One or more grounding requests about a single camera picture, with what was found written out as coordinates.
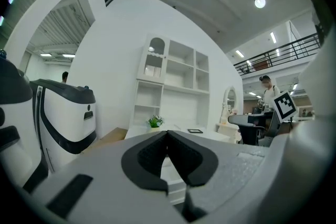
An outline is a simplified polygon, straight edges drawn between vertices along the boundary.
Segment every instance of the small green plant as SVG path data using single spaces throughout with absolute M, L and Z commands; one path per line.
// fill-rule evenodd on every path
M 153 115 L 148 122 L 151 128 L 158 128 L 163 124 L 163 118 L 158 115 Z

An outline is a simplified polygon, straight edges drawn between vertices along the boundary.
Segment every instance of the small black tablet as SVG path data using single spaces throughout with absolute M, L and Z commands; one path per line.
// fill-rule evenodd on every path
M 188 129 L 188 132 L 191 134 L 203 134 L 203 132 L 199 129 Z

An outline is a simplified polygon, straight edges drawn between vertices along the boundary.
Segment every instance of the white shelving unit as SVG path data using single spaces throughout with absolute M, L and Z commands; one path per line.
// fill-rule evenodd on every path
M 160 115 L 166 123 L 206 127 L 208 71 L 208 56 L 149 34 L 140 61 L 130 125 L 146 125 L 152 115 Z

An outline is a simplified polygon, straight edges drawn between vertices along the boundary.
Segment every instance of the potted plant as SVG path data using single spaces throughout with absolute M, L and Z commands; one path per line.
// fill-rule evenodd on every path
M 158 115 L 153 115 L 149 120 L 149 125 L 151 126 L 151 133 L 158 132 L 160 130 L 160 126 L 163 124 L 163 118 Z

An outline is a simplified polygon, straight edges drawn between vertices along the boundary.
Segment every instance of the white shirt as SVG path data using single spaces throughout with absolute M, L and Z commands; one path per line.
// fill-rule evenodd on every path
M 273 86 L 268 90 L 266 90 L 264 94 L 264 103 L 269 104 L 269 107 L 272 108 L 271 100 L 275 97 L 280 95 L 280 90 L 277 86 Z

